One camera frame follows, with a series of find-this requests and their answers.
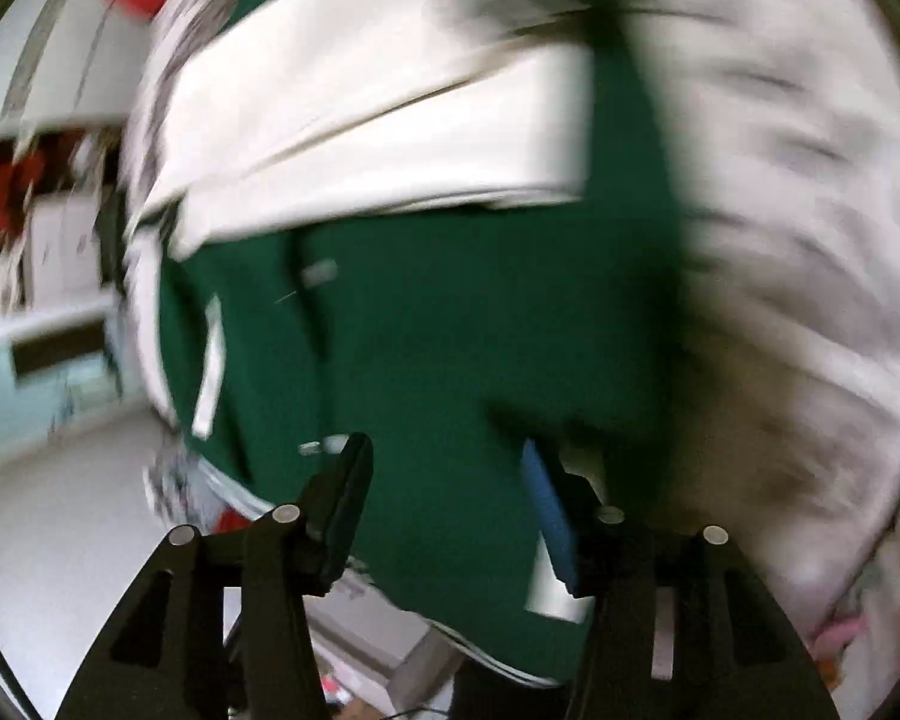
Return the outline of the red clothes on shelf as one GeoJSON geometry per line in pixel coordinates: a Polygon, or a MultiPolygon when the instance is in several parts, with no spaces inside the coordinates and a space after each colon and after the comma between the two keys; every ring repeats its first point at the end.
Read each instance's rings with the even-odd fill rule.
{"type": "Polygon", "coordinates": [[[0,140],[0,250],[22,236],[30,197],[73,187],[71,158],[84,137],[76,128],[0,140]]]}

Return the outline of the green white varsity jacket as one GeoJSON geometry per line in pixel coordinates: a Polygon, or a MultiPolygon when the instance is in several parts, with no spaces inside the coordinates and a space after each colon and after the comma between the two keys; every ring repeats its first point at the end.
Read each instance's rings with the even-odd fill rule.
{"type": "Polygon", "coordinates": [[[165,0],[130,117],[131,305],[155,409],[278,504],[375,447],[352,561],[530,686],[526,444],[626,504],[673,431],[681,210],[624,0],[165,0]]]}

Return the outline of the floral bed blanket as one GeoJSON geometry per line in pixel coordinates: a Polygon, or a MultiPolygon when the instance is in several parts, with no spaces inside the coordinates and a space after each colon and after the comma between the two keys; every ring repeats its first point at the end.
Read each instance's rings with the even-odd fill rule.
{"type": "MultiPolygon", "coordinates": [[[[681,210],[670,453],[631,507],[592,454],[551,449],[649,527],[724,528],[808,650],[900,496],[900,57],[870,0],[624,0],[621,20],[681,210]]],[[[593,603],[544,541],[532,605],[587,639],[593,603]]],[[[569,715],[580,660],[530,686],[464,655],[460,715],[569,715]]]]}

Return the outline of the white shelf unit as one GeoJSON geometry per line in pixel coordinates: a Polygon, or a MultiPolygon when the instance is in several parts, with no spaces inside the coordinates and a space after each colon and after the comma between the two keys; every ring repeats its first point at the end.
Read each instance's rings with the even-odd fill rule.
{"type": "Polygon", "coordinates": [[[144,401],[100,197],[43,195],[0,257],[0,463],[144,401]]]}

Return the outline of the white wardrobe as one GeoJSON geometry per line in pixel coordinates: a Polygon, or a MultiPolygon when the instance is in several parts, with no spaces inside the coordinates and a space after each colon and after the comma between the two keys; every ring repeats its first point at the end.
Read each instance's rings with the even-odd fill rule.
{"type": "Polygon", "coordinates": [[[148,21],[116,0],[14,0],[0,20],[0,138],[124,121],[150,45],[148,21]]]}

